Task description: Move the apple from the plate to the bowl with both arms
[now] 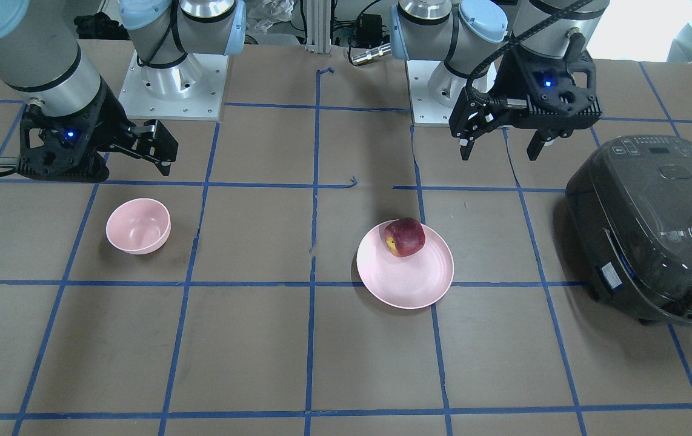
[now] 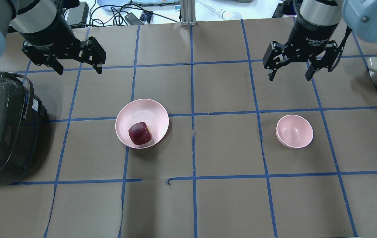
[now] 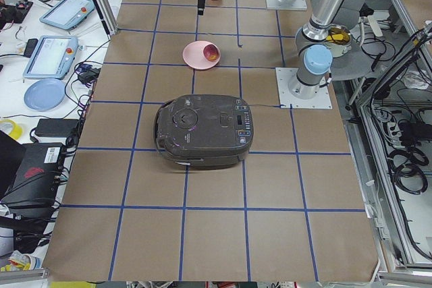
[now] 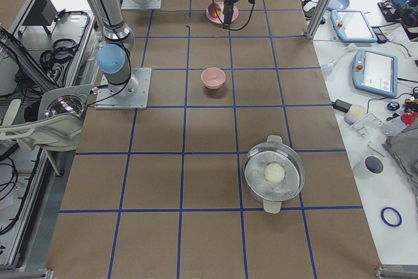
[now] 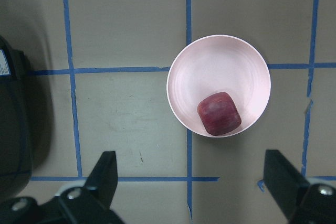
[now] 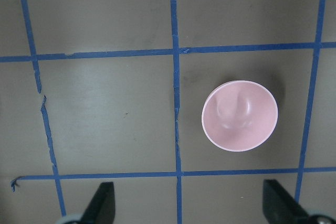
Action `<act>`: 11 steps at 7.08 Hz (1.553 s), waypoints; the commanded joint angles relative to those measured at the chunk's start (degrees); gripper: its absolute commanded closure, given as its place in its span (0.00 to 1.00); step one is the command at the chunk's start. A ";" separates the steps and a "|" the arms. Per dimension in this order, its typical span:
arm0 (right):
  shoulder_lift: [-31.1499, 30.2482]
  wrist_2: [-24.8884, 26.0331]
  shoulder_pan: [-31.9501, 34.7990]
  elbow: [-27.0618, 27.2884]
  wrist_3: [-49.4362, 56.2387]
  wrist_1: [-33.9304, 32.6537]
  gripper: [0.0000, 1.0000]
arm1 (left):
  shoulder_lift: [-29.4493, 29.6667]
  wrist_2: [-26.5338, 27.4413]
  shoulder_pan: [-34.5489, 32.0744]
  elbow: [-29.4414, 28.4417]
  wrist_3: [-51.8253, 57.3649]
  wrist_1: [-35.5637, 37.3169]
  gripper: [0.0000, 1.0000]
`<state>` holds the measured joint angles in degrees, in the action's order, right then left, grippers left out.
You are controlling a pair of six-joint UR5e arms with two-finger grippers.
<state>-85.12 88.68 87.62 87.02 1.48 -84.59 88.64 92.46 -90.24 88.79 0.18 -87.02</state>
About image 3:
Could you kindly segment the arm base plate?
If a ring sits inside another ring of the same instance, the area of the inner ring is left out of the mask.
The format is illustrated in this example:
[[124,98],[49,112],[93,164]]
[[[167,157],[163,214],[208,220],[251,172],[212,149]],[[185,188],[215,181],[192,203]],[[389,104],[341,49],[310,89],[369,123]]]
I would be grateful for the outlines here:
[[332,109],[328,83],[305,86],[297,78],[298,68],[276,67],[279,105],[284,109]]
[[266,0],[268,9],[306,11],[306,0]]

